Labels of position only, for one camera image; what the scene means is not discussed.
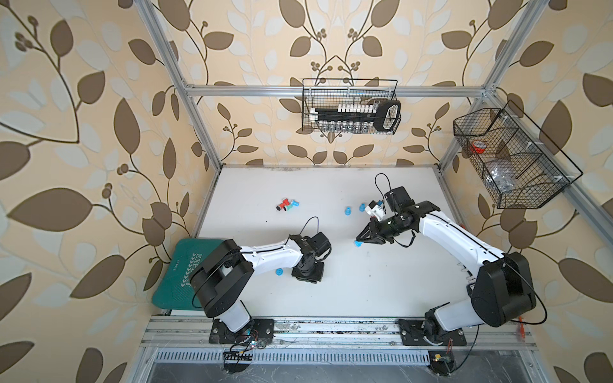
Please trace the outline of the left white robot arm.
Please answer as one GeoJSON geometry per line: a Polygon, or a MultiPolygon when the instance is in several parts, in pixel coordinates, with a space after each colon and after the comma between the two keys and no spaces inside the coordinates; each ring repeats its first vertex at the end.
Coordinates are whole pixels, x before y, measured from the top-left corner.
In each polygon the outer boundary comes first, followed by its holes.
{"type": "Polygon", "coordinates": [[[330,240],[322,232],[312,237],[290,235],[263,247],[240,246],[225,239],[189,275],[193,306],[201,308],[207,317],[220,320],[229,332],[240,334],[252,323],[252,316],[239,301],[252,277],[290,269],[293,278],[318,283],[331,251],[330,240]]]}

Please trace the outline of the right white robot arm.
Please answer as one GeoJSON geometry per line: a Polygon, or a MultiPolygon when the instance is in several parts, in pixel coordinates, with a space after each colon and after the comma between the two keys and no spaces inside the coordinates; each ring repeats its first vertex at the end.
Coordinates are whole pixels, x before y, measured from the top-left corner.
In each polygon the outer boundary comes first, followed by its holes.
{"type": "Polygon", "coordinates": [[[363,244],[395,244],[400,234],[422,234],[452,255],[474,277],[468,297],[426,312],[423,334],[429,342],[463,327],[500,327],[541,303],[528,260],[505,253],[454,223],[437,205],[415,202],[403,187],[364,208],[370,221],[357,236],[363,244]]]}

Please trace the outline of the small circuit board left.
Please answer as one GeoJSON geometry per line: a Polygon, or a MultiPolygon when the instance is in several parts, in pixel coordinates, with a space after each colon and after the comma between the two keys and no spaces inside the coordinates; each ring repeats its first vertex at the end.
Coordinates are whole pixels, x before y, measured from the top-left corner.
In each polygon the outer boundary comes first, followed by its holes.
{"type": "Polygon", "coordinates": [[[223,370],[228,374],[244,372],[252,363],[254,351],[265,349],[267,346],[264,341],[250,341],[231,346],[229,350],[223,352],[223,370]]]}

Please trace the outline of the small circuit board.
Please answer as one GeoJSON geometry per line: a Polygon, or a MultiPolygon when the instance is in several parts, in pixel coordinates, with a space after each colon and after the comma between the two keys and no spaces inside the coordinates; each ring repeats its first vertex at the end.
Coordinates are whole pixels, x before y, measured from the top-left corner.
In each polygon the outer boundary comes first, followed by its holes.
{"type": "Polygon", "coordinates": [[[429,370],[437,376],[448,377],[455,370],[455,358],[453,354],[440,354],[436,351],[429,351],[429,370]]]}
{"type": "Polygon", "coordinates": [[[231,346],[229,350],[223,352],[223,370],[228,374],[244,372],[252,363],[254,351],[265,349],[267,346],[264,341],[250,341],[231,346]]]}

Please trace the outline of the clear plastic bag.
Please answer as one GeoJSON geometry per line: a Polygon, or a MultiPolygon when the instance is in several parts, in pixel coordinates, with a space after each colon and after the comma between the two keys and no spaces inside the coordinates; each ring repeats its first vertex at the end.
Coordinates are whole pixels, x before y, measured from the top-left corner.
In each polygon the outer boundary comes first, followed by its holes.
{"type": "Polygon", "coordinates": [[[485,185],[499,193],[511,193],[516,190],[518,180],[512,162],[505,159],[486,162],[485,185]]]}

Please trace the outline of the green plastic tool case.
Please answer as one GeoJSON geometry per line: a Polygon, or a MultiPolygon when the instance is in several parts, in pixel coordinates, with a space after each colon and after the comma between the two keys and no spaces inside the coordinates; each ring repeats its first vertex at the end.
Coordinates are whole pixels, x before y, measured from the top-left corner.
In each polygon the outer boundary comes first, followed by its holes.
{"type": "Polygon", "coordinates": [[[152,297],[152,304],[163,310],[194,311],[194,290],[190,275],[223,242],[223,239],[186,238],[176,245],[172,262],[152,297]]]}

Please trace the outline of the small circuit board right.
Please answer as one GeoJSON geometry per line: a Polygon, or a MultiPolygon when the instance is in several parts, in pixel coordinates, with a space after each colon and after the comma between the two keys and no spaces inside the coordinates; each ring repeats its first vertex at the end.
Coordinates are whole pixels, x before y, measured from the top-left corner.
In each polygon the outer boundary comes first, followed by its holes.
{"type": "Polygon", "coordinates": [[[429,370],[437,376],[448,377],[455,370],[455,358],[453,354],[440,354],[436,351],[429,351],[429,370]]]}

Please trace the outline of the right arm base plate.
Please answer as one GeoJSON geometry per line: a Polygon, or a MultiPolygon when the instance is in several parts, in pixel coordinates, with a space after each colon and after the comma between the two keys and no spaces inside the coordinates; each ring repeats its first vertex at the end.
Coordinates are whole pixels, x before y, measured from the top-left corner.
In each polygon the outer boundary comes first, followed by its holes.
{"type": "Polygon", "coordinates": [[[397,325],[403,346],[466,346],[462,329],[443,330],[432,319],[399,319],[397,325]]]}

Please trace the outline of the socket rail tool black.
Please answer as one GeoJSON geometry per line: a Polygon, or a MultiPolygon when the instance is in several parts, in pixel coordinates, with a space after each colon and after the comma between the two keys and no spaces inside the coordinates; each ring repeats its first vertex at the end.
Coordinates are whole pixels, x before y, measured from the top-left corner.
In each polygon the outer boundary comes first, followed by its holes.
{"type": "Polygon", "coordinates": [[[311,108],[306,115],[309,126],[322,132],[351,134],[395,134],[402,104],[398,100],[376,100],[373,104],[338,105],[311,108]]]}

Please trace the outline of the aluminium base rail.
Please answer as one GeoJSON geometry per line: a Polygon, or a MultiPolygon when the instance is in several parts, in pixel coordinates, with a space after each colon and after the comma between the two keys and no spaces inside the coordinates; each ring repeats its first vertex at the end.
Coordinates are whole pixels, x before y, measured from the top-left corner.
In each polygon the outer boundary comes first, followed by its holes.
{"type": "MultiPolygon", "coordinates": [[[[423,344],[405,346],[408,335],[394,318],[340,317],[274,317],[274,326],[259,330],[256,351],[269,349],[431,349],[446,350],[448,342],[440,346],[423,344]]],[[[536,338],[529,328],[520,333],[520,326],[511,323],[499,328],[465,327],[462,333],[467,345],[453,343],[454,352],[525,351],[537,350],[536,338]]],[[[140,341],[142,348],[214,348],[228,349],[229,345],[210,343],[212,336],[220,337],[221,330],[212,319],[204,316],[153,316],[140,341]]]]}

